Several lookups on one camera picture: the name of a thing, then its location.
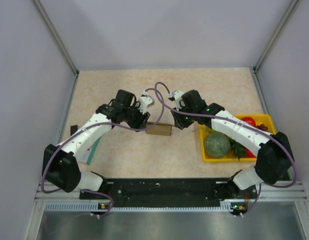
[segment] wooden table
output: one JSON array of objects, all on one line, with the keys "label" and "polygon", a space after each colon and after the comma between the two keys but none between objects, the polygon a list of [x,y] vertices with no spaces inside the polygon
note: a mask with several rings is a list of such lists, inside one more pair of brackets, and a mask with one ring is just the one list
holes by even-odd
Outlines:
[{"label": "wooden table", "polygon": [[[118,89],[137,97],[158,81],[171,91],[199,91],[209,105],[212,102],[225,107],[232,114],[261,114],[262,108],[248,67],[236,68],[172,68],[81,71],[76,85],[64,138],[70,135],[70,126],[82,126],[98,106],[107,104]],[[159,88],[168,105],[168,94]],[[161,111],[157,100],[149,108],[149,121],[154,122]],[[169,110],[161,123],[173,124]],[[115,127],[101,137],[93,161],[88,169],[107,178],[190,178],[230,177],[253,162],[203,162],[198,125],[179,130],[171,136],[149,135]]]}]

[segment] grapes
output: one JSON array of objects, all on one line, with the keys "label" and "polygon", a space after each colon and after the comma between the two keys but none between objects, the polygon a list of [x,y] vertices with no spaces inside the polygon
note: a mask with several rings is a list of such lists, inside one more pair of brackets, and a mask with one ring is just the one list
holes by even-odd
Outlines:
[{"label": "grapes", "polygon": [[260,129],[260,130],[265,131],[265,132],[268,131],[268,127],[265,126],[264,124],[260,124],[260,125],[257,125],[257,126],[255,126],[255,127],[256,127],[257,129]]}]

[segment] watermelon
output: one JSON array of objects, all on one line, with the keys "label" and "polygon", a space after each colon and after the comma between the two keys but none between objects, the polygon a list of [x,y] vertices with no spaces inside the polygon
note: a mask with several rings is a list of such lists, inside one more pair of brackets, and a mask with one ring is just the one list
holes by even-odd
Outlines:
[{"label": "watermelon", "polygon": [[230,141],[224,134],[214,132],[204,140],[204,150],[213,158],[222,158],[230,150]]}]

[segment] white wall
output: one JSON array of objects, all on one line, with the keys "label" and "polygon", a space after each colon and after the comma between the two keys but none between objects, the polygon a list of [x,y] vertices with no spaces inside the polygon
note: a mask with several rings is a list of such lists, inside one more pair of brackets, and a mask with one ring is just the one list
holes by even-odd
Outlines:
[{"label": "white wall", "polygon": [[300,1],[260,78],[278,128],[289,137],[309,197],[309,0]]},{"label": "white wall", "polygon": [[79,70],[255,66],[291,0],[41,0]]},{"label": "white wall", "polygon": [[0,240],[25,233],[74,75],[30,0],[0,0]]}]

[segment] brown box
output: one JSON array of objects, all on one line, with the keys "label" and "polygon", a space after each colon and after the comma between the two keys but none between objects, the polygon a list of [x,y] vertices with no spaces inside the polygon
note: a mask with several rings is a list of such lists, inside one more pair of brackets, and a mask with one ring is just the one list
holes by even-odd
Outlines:
[{"label": "brown box", "polygon": [[[153,124],[154,122],[148,121],[146,123],[146,126],[149,127]],[[147,134],[152,134],[152,135],[171,136],[172,128],[173,128],[172,124],[159,122],[153,128],[151,128],[150,130],[146,130],[145,132]]]}]

